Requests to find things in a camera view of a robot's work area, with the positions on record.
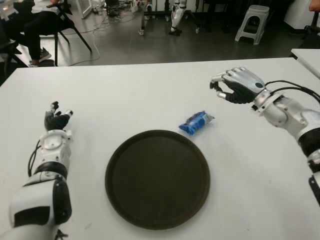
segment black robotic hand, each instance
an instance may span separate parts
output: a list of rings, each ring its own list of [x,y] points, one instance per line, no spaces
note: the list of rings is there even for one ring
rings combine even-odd
[[[219,86],[224,82],[233,93],[224,92]],[[217,91],[217,96],[234,104],[251,103],[266,88],[265,83],[244,67],[235,67],[214,76],[210,88]]]
[[[73,111],[67,110],[65,114],[61,115],[61,111],[56,113],[59,108],[57,101],[50,105],[50,110],[45,112],[44,126],[47,131],[50,130],[63,130],[68,124],[70,117],[74,114]]]

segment black chair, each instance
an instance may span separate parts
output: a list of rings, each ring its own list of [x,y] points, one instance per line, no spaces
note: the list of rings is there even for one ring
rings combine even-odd
[[[320,49],[320,27],[317,26],[319,12],[315,12],[311,25],[305,27],[303,43],[299,49]]]
[[[21,52],[17,50],[18,45],[19,44],[16,41],[9,39],[4,30],[3,20],[0,20],[0,54],[8,55],[6,61],[4,62],[4,79],[7,79],[8,77],[8,71],[12,59],[14,59],[22,67],[28,67],[22,60],[20,60],[20,58],[16,56],[16,54],[21,54]]]
[[[89,51],[92,53],[92,49],[89,44],[86,42],[84,37],[78,31],[75,26],[75,23],[67,16],[67,14],[72,15],[70,11],[71,5],[68,3],[68,0],[64,0],[62,3],[48,5],[47,8],[57,7],[59,13],[56,17],[56,27],[54,32],[42,32],[41,35],[54,35],[54,65],[58,66],[58,34],[60,34],[68,44],[70,44],[68,38],[62,33],[63,30],[73,29],[76,34],[80,37],[82,42],[86,45]]]
[[[305,30],[306,30],[306,34],[318,34],[320,33],[320,27],[317,26],[317,22],[318,22],[318,18],[319,18],[319,12],[315,12],[313,15],[313,19],[312,19],[312,23],[310,26],[306,26]]]

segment blue wrapped object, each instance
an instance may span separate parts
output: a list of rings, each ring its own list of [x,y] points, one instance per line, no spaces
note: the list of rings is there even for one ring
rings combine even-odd
[[[205,111],[198,112],[190,117],[185,124],[179,126],[179,128],[191,136],[193,136],[199,129],[202,129],[206,124],[210,123],[214,119]]]

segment black cable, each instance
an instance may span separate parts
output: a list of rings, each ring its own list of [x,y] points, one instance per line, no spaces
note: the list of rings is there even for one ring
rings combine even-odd
[[[317,100],[317,102],[320,104],[320,99],[317,96],[313,95],[309,91],[305,91],[303,88],[300,88],[300,87],[293,87],[293,86],[282,87],[282,88],[278,88],[278,89],[272,91],[271,94],[273,95],[274,93],[282,91],[282,90],[298,90],[298,91],[304,92],[304,93],[309,94],[310,96],[314,97]]]
[[[35,159],[36,159],[36,156],[37,156],[37,150],[39,148],[41,148],[41,146],[39,146],[39,143],[40,143],[40,140],[36,143],[36,146],[35,146],[35,149],[33,150],[30,158],[29,158],[29,162],[28,162],[28,176],[31,177],[31,171],[32,171],[32,167],[34,166],[34,163],[35,163]]]
[[[301,86],[301,85],[296,84],[296,83],[294,83],[294,82],[290,82],[290,81],[286,81],[286,80],[277,80],[277,81],[269,81],[269,82],[267,82],[265,85],[267,86],[267,85],[269,85],[269,84],[274,84],[274,83],[287,83],[287,84],[291,84],[291,85],[293,85],[293,86],[296,86],[296,87],[302,88],[302,89],[304,89],[304,90],[307,90],[307,91],[310,92],[310,93],[313,93],[314,95],[316,95],[316,96],[320,99],[320,95],[319,95],[318,93],[316,93],[315,91],[313,91],[312,89],[307,88],[307,87],[305,87],[305,86]]]

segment robotic arm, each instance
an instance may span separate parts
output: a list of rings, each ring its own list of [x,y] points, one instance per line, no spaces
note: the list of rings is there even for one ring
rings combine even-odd
[[[233,93],[223,92],[219,82],[225,83]],[[313,172],[309,185],[320,205],[320,112],[307,109],[277,91],[268,90],[258,76],[244,67],[235,67],[214,76],[210,88],[217,91],[218,97],[234,104],[253,102],[252,109],[258,115],[264,116],[273,126],[287,130],[296,139]]]
[[[68,221],[72,213],[66,182],[72,135],[63,128],[73,112],[56,113],[58,107],[58,102],[54,102],[45,113],[47,132],[31,155],[30,161],[33,158],[34,162],[28,165],[29,179],[10,203],[12,230],[1,235],[1,240],[57,240],[67,237],[58,227]]]

